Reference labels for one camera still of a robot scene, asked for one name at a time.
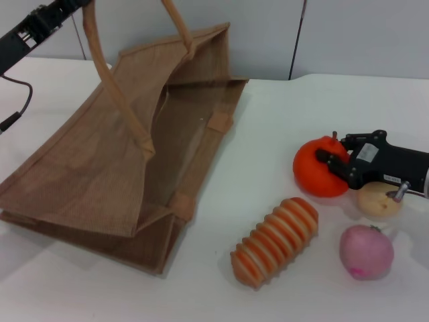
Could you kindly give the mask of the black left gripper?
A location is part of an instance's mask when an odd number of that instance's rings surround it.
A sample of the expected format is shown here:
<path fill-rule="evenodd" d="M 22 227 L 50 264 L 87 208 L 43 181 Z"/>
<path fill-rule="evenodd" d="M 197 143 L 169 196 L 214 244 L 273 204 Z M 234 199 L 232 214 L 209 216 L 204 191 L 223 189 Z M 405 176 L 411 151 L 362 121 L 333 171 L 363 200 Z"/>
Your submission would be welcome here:
<path fill-rule="evenodd" d="M 90 2 L 91 0 L 53 1 L 29 13 L 1 38 L 1 76 L 60 29 L 67 19 L 67 11 L 75 12 Z"/>

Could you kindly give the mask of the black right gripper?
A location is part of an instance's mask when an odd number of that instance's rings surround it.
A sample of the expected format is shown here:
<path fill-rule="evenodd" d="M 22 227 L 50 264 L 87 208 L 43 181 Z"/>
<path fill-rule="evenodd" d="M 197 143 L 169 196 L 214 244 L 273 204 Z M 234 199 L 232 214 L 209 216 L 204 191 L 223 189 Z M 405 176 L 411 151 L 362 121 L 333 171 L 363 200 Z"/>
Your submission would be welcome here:
<path fill-rule="evenodd" d="M 395 198 L 416 193 L 428 198 L 428 153 L 389 144 L 385 130 L 372 133 L 347 134 L 340 143 L 351 155 L 349 163 L 338 154 L 317 149 L 316 159 L 328 171 L 359 190 L 369 182 L 384 182 L 398 187 Z"/>

